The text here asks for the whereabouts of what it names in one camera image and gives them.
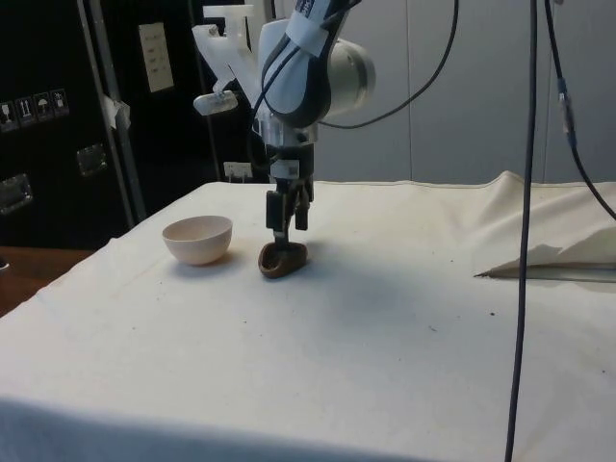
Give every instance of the white plastic bracket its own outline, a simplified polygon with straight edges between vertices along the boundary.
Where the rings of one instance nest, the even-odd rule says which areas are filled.
[[[217,76],[214,92],[223,92],[237,79],[250,105],[254,106],[259,97],[259,79],[255,56],[248,48],[245,25],[245,19],[251,17],[252,12],[251,5],[204,7],[204,17],[224,18],[224,37],[215,25],[195,26],[192,34],[199,52]]]

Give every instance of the black door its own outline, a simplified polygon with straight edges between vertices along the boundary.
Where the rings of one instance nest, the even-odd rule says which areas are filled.
[[[97,248],[123,234],[128,216],[76,0],[2,0],[0,38],[0,244]],[[28,179],[31,202],[11,188],[16,175]]]

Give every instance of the sticker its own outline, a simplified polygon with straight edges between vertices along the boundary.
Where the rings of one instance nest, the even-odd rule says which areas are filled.
[[[54,111],[51,107],[49,93],[35,94],[35,108],[37,110],[38,121],[44,122],[54,118]]]
[[[145,73],[150,93],[173,87],[173,72],[169,62],[165,25],[162,22],[139,26]]]
[[[19,128],[17,113],[12,101],[0,103],[0,133],[11,132]]]
[[[276,179],[297,180],[299,179],[299,161],[278,160],[271,165],[269,172]]]
[[[30,96],[15,99],[15,107],[17,108],[17,117],[22,127],[37,123],[35,105]]]
[[[70,114],[64,89],[51,90],[51,107],[56,117],[68,116]]]

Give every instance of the metal latch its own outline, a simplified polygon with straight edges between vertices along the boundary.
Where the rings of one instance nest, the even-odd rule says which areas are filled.
[[[6,216],[33,200],[28,175],[22,173],[0,183],[0,215]]]
[[[77,151],[77,164],[81,176],[92,176],[107,168],[107,154],[102,144],[95,144]]]

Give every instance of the wooden piece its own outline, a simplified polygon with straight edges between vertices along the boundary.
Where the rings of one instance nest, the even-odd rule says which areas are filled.
[[[90,250],[0,246],[0,257],[10,265],[0,270],[0,317],[92,253]]]

